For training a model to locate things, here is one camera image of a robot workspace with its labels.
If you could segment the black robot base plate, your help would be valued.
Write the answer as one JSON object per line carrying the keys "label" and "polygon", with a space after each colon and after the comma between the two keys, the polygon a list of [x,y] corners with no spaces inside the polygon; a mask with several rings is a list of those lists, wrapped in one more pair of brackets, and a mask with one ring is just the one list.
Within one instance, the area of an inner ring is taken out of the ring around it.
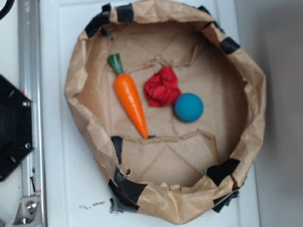
{"label": "black robot base plate", "polygon": [[0,77],[0,181],[33,150],[31,100]]}

